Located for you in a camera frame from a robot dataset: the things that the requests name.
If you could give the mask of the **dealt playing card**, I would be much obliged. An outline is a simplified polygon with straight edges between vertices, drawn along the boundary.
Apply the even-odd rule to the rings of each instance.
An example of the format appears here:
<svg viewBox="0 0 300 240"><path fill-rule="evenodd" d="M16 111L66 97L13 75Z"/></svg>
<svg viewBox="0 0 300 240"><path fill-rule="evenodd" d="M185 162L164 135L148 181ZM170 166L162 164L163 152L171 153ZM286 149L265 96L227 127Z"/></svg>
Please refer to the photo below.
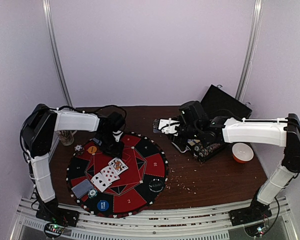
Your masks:
<svg viewBox="0 0 300 240"><path fill-rule="evenodd" d="M71 188L71 191L76 196L76 198L80 199L82 196L87 194L89 190L91 190L93 187L91 184L85 184L84 182L81 182L80 184L77 184L76 186Z"/></svg>
<svg viewBox="0 0 300 240"><path fill-rule="evenodd" d="M96 145L98 145L98 146L101 146L102 145L102 141L100 140L100 139L98 139L98 138L92 138L92 141L96 144Z"/></svg>
<svg viewBox="0 0 300 240"><path fill-rule="evenodd" d="M91 184L91 182L87 179L83 180L82 182L80 182L79 184L75 185L74 187L72 187L72 191L76 194L76 195L84 195L87 192L89 192L91 189L93 189L93 185Z"/></svg>

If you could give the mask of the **poker chip stack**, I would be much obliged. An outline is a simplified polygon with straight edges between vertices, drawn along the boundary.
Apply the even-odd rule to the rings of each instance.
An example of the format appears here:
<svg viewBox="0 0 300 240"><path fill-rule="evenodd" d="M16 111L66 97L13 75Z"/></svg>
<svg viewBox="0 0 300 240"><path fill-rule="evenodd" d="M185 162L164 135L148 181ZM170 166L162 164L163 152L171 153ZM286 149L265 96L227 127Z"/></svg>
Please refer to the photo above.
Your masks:
<svg viewBox="0 0 300 240"><path fill-rule="evenodd" d="M82 155L84 153L84 147L81 144L77 144L74 147L74 152L76 155Z"/></svg>
<svg viewBox="0 0 300 240"><path fill-rule="evenodd" d="M98 190L93 188L88 191L88 198L93 199L98 195Z"/></svg>

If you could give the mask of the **blue small blind button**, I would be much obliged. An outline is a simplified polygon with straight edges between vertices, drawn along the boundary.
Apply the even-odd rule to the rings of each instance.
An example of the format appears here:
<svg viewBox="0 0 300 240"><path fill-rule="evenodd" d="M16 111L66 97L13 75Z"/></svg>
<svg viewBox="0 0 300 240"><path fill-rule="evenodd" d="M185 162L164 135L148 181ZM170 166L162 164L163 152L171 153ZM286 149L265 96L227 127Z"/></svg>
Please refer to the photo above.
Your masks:
<svg viewBox="0 0 300 240"><path fill-rule="evenodd" d="M100 211L100 212L104 212L104 211L107 211L110 207L110 204L107 200L100 200L98 203L97 203L97 209Z"/></svg>

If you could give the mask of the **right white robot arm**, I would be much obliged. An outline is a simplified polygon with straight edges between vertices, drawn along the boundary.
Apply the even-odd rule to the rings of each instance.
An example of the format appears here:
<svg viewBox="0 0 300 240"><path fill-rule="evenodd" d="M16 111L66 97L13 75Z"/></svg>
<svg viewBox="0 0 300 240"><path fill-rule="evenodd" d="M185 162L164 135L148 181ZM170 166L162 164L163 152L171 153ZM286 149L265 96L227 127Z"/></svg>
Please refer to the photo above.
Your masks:
<svg viewBox="0 0 300 240"><path fill-rule="evenodd" d="M285 118L245 119L230 113L209 119L198 101L179 108L181 123L176 128L186 140L199 140L203 147L212 144L249 143L283 148L283 159L259 188L256 202L246 210L249 220L258 220L278 193L300 173L300 120L290 113Z"/></svg>

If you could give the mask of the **clear dealer button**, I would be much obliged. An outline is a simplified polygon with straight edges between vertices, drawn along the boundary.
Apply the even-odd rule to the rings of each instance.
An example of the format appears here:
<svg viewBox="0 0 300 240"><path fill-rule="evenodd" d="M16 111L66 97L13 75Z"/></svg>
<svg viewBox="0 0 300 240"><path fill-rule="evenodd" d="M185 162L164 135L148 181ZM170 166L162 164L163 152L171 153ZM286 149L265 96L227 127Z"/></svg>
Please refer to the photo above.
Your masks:
<svg viewBox="0 0 300 240"><path fill-rule="evenodd" d="M148 188L151 192L160 193L165 187L164 182L159 178L153 178L148 184Z"/></svg>

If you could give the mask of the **orange big blind button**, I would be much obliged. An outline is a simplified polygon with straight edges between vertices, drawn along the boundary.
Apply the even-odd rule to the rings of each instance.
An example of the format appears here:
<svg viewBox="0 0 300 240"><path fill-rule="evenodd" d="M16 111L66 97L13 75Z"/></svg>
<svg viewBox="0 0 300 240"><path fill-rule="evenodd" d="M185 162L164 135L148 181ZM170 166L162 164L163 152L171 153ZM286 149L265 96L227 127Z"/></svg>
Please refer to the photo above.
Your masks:
<svg viewBox="0 0 300 240"><path fill-rule="evenodd" d="M88 149L87 149L87 152L89 154L95 154L96 152L98 151L98 148L96 146L90 146Z"/></svg>

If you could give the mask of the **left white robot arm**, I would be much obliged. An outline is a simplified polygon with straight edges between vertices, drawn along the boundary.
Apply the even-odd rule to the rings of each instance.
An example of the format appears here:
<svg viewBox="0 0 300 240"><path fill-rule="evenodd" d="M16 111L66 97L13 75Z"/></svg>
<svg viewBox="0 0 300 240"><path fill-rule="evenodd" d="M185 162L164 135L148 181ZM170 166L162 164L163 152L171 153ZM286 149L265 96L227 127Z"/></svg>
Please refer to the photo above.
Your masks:
<svg viewBox="0 0 300 240"><path fill-rule="evenodd" d="M97 110L84 111L62 106L50 108L38 104L24 121L19 134L20 146L27 163L31 165L39 198L48 203L56 198L52 185L49 158L54 134L58 131L93 132L104 154L122 156L124 144L121 129L126 124L127 114L112 112L100 115Z"/></svg>

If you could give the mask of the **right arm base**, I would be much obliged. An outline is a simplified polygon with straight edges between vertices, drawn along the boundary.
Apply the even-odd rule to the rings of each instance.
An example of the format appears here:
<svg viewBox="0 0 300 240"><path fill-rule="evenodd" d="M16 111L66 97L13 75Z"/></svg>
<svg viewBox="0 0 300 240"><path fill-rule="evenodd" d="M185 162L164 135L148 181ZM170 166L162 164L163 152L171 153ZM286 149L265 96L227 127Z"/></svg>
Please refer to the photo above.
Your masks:
<svg viewBox="0 0 300 240"><path fill-rule="evenodd" d="M261 221L265 217L271 217L272 211L269 207L244 207L240 209L231 210L229 218L232 226L245 225L256 221Z"/></svg>

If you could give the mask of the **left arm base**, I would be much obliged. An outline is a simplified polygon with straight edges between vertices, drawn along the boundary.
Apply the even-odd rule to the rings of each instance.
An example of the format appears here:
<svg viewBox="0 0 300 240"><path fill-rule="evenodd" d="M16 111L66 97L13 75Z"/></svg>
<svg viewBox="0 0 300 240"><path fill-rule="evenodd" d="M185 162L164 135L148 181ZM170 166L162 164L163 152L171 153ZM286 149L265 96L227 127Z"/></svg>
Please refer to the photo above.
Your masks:
<svg viewBox="0 0 300 240"><path fill-rule="evenodd" d="M80 213L75 210L59 208L55 206L49 207L41 204L36 211L35 216L38 219L64 227L76 227Z"/></svg>

